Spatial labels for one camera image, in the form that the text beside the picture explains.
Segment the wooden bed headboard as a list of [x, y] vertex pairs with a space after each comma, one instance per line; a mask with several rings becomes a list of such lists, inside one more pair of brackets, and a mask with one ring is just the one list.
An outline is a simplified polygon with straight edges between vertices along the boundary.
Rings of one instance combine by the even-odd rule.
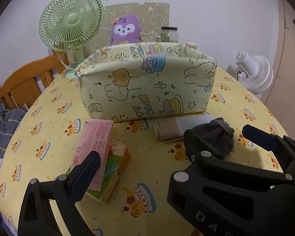
[[0, 103], [10, 110], [23, 105], [31, 107], [43, 92], [38, 81], [41, 80], [46, 89], [54, 80], [53, 70], [59, 74], [65, 70], [61, 58], [68, 62], [66, 53], [53, 51], [51, 55], [17, 69], [0, 86]]

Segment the patterned fabric storage box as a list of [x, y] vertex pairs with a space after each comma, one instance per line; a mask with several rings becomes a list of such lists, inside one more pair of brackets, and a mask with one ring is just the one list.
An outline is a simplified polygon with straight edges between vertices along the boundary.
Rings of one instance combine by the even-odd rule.
[[177, 43], [104, 47], [76, 68], [91, 118], [123, 122], [201, 113], [207, 108], [217, 62]]

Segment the grey plaid blanket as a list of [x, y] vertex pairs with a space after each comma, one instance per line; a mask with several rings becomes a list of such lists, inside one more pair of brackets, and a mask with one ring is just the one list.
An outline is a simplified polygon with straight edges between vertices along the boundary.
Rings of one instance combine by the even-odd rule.
[[3, 158], [7, 146], [23, 117], [25, 116], [26, 109], [6, 109], [0, 103], [0, 158]]

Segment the glass jar with lid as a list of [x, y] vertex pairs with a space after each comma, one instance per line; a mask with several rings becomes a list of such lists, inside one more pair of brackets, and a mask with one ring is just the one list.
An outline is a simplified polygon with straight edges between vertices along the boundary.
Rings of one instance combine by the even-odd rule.
[[178, 43], [179, 34], [177, 27], [162, 27], [161, 33], [156, 37], [156, 42]]

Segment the pink paper packet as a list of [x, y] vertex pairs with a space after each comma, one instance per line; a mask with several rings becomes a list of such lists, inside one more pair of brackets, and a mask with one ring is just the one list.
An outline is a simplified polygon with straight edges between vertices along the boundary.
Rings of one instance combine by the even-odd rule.
[[93, 175], [88, 187], [91, 191], [100, 191], [104, 180], [104, 172], [108, 159], [109, 143], [113, 121], [105, 119], [90, 119], [81, 133], [70, 169], [82, 164], [91, 152], [99, 155], [99, 162], [92, 164], [87, 175]]

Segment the yellow cartoon tablecloth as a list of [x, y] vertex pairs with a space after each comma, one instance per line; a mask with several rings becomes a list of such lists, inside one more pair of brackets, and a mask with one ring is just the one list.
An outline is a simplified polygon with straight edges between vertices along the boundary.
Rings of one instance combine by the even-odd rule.
[[[268, 133], [286, 134], [276, 117], [255, 96], [223, 69], [216, 71], [207, 111], [222, 117], [234, 129], [231, 162], [280, 171], [275, 157], [245, 140], [245, 124]], [[0, 211], [13, 228], [28, 182], [54, 180], [66, 173], [89, 115], [78, 83], [58, 76], [22, 119], [6, 148], [0, 169]], [[187, 168], [182, 142], [156, 138], [153, 119], [116, 123], [112, 130], [113, 156], [128, 148], [126, 164], [109, 200], [89, 195], [77, 203], [96, 235], [198, 235], [198, 231], [167, 202], [171, 173]]]

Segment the white standing fan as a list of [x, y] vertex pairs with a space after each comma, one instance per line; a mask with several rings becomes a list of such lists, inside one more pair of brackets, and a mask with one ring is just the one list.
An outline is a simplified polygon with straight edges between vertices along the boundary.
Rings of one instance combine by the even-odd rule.
[[262, 55], [249, 55], [239, 51], [234, 56], [234, 64], [228, 72], [254, 95], [262, 95], [272, 84], [273, 69]]

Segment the green cartoon board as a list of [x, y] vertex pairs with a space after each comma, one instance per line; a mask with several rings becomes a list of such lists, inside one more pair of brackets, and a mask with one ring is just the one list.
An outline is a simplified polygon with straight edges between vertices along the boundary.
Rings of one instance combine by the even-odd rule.
[[97, 49], [111, 44], [110, 31], [113, 23], [124, 16], [137, 16], [141, 26], [140, 40], [144, 42], [156, 41], [161, 34], [162, 27], [169, 26], [168, 3], [124, 3], [104, 7], [103, 21], [99, 32], [83, 46], [84, 55], [89, 56]]

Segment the green desk fan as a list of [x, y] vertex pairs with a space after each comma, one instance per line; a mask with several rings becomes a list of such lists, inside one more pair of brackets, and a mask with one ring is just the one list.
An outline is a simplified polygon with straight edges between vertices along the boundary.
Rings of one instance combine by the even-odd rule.
[[76, 79], [85, 60], [83, 46], [99, 32], [104, 7], [100, 0], [52, 0], [39, 21], [39, 35], [65, 68], [65, 78]]

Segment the beige white cloth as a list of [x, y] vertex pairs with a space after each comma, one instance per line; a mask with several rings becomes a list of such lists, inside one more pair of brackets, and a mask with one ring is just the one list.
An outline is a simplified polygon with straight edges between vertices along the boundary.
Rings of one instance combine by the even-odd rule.
[[186, 130], [209, 123], [213, 119], [213, 116], [208, 113], [164, 117], [156, 120], [154, 131], [156, 138], [162, 141], [174, 142], [181, 140]]

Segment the purple plush bunny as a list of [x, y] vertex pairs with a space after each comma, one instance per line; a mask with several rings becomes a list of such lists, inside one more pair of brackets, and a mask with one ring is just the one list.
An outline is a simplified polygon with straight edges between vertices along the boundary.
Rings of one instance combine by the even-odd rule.
[[116, 21], [110, 32], [112, 45], [139, 43], [141, 26], [137, 16], [128, 15]]

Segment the cotton swab container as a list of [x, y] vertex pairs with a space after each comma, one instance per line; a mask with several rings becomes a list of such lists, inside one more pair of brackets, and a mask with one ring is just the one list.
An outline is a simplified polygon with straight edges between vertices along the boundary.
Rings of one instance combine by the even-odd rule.
[[198, 45], [196, 43], [193, 42], [186, 42], [186, 46], [192, 48], [192, 49], [197, 49]]

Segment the green tissue pack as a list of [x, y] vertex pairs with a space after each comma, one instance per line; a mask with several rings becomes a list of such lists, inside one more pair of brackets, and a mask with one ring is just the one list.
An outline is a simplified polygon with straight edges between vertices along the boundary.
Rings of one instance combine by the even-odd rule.
[[102, 188], [100, 191], [91, 191], [88, 187], [93, 175], [87, 175], [87, 173], [92, 164], [97, 164], [100, 161], [99, 155], [96, 152], [91, 152], [82, 164], [75, 166], [69, 172], [68, 185], [71, 202], [81, 201], [84, 195], [102, 203], [107, 202], [129, 158], [128, 147], [121, 142], [111, 140]]

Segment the dark grey sock bundle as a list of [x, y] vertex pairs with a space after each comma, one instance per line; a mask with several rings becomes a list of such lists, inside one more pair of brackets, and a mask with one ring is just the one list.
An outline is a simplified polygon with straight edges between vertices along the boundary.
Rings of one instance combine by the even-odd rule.
[[185, 131], [183, 136], [186, 156], [194, 162], [201, 151], [209, 151], [224, 160], [234, 150], [234, 129], [222, 117]]

